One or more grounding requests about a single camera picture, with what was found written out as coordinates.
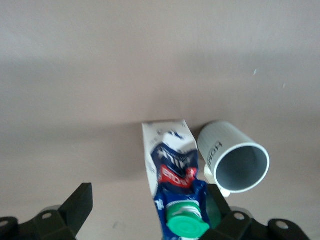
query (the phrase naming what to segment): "blue packaging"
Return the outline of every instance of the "blue packaging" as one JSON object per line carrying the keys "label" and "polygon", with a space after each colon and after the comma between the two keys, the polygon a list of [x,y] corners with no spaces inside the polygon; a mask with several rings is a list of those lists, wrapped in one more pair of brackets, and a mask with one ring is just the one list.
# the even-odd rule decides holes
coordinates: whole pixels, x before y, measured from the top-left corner
{"label": "blue packaging", "polygon": [[146,170],[163,240],[199,239],[210,227],[207,183],[197,179],[198,149],[187,124],[145,123],[143,138]]}

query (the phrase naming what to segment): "cup rim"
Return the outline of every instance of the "cup rim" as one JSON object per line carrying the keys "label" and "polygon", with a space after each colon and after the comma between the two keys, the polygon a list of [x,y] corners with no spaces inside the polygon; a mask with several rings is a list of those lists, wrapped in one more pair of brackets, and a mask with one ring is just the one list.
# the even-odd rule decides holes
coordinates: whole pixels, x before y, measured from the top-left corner
{"label": "cup rim", "polygon": [[[247,188],[244,188],[244,189],[241,189],[241,190],[229,190],[229,189],[226,189],[225,187],[221,186],[218,182],[218,179],[217,179],[217,169],[218,169],[218,166],[219,164],[221,163],[222,159],[224,159],[224,157],[226,155],[228,155],[229,153],[231,153],[232,151],[236,150],[236,149],[240,149],[240,148],[243,148],[243,147],[253,147],[253,148],[257,148],[259,149],[260,151],[262,151],[266,157],[266,168],[265,168],[265,171],[263,173],[263,175],[259,178],[259,180],[247,187]],[[249,191],[251,189],[253,189],[255,186],[257,186],[259,183],[262,182],[262,180],[266,177],[267,173],[268,173],[268,170],[269,170],[269,167],[270,167],[270,157],[269,157],[269,154],[267,152],[267,150],[261,146],[260,144],[256,143],[256,142],[243,142],[243,143],[240,143],[240,144],[237,144],[237,145],[234,145],[232,147],[230,147],[228,150],[226,150],[220,157],[219,159],[217,160],[217,162],[215,163],[215,166],[214,166],[214,170],[213,170],[213,177],[214,177],[214,181],[215,183],[218,185],[219,188],[222,188],[226,191],[229,191],[230,193],[233,193],[233,194],[238,194],[238,193],[243,193],[243,192],[246,192],[246,191]]]}

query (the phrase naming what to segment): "green object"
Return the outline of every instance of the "green object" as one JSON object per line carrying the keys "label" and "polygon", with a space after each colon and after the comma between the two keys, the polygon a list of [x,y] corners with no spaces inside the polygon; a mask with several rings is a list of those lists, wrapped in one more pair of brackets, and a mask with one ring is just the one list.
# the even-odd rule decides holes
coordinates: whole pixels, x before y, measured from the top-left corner
{"label": "green object", "polygon": [[167,209],[167,226],[183,238],[200,238],[210,228],[201,218],[201,210],[190,201],[179,202]]}
{"label": "green object", "polygon": [[216,201],[210,196],[210,193],[206,195],[206,213],[208,214],[212,229],[216,229],[222,221],[222,215]]}

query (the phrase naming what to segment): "screw hole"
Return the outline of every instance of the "screw hole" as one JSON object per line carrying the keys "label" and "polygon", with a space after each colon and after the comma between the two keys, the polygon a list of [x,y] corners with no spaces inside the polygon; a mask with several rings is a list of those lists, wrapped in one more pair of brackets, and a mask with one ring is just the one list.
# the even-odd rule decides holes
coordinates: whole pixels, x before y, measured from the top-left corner
{"label": "screw hole", "polygon": [[235,213],[233,216],[238,220],[245,220],[245,216],[240,212]]}
{"label": "screw hole", "polygon": [[0,228],[4,227],[5,225],[7,225],[9,223],[9,221],[4,220],[4,221],[0,221]]}
{"label": "screw hole", "polygon": [[50,212],[42,215],[42,219],[49,219],[51,217],[52,217],[52,213],[50,213]]}
{"label": "screw hole", "polygon": [[289,226],[284,221],[277,221],[275,224],[280,229],[283,229],[283,230],[289,229]]}

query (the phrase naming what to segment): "red label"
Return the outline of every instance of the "red label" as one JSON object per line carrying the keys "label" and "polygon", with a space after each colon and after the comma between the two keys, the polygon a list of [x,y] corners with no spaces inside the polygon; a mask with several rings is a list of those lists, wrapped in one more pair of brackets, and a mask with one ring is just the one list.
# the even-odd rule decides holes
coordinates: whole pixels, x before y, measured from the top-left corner
{"label": "red label", "polygon": [[177,176],[176,173],[167,168],[166,165],[161,166],[159,183],[171,183],[179,188],[188,189],[192,182],[196,179],[197,169],[195,167],[188,167],[186,169],[185,178]]}

